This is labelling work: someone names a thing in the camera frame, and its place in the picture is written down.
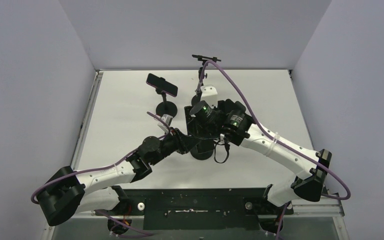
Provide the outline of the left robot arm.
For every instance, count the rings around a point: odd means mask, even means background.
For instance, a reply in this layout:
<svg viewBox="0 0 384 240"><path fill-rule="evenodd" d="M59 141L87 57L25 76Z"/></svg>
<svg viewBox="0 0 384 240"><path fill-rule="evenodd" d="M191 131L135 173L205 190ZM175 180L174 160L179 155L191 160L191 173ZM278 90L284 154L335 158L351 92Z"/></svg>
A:
<svg viewBox="0 0 384 240"><path fill-rule="evenodd" d="M121 196L118 184L133 183L152 172L152 166L173 153L187 154L201 140L170 128L163 137L148 136L141 145L118 162L98 168L75 171L60 168L32 195L49 226L60 225L75 213L111 210L116 215L127 211L128 200Z"/></svg>

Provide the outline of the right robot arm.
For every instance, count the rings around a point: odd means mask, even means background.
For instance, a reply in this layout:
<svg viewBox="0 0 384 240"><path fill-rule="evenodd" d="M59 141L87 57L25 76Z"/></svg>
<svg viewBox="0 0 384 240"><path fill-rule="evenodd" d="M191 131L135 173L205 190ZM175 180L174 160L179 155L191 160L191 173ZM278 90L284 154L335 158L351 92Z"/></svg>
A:
<svg viewBox="0 0 384 240"><path fill-rule="evenodd" d="M261 199L266 213L273 214L292 200L318 202L321 199L332 158L328 150L307 149L265 127L259 128L239 101L220 100L216 107L211 107L202 100L184 107L184 114L190 135L256 151L293 173L283 182L267 186Z"/></svg>

